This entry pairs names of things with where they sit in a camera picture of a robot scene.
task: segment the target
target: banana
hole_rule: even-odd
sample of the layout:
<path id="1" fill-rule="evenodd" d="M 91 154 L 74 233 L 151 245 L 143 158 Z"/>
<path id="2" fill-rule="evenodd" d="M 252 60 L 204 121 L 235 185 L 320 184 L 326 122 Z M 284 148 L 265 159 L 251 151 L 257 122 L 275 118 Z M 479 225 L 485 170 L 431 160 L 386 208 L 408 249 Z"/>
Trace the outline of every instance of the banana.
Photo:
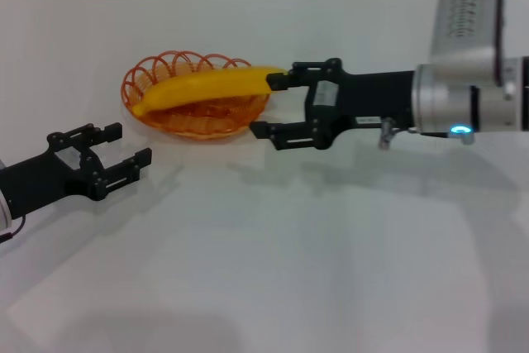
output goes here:
<path id="1" fill-rule="evenodd" d="M 162 111 L 208 99 L 270 94 L 266 76 L 286 74 L 280 68 L 251 66 L 248 68 L 214 69 L 184 74 L 155 84 L 141 101 L 132 107 L 137 117 L 151 111 Z"/>

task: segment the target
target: white tabletop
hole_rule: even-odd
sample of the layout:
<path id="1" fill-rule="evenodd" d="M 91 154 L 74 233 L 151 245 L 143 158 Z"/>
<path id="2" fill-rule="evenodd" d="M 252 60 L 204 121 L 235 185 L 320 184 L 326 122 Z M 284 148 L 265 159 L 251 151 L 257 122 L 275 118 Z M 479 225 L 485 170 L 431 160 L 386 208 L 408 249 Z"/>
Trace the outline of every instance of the white tabletop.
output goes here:
<path id="1" fill-rule="evenodd" d="M 528 0 L 506 50 L 529 54 Z M 348 131 L 327 151 L 198 144 L 131 119 L 119 88 L 164 50 L 351 73 L 427 60 L 435 0 L 0 0 L 0 157 L 121 122 L 140 182 L 67 198 L 0 247 L 0 351 L 527 353 L 529 136 L 472 147 Z M 263 118 L 303 117 L 303 90 Z"/>

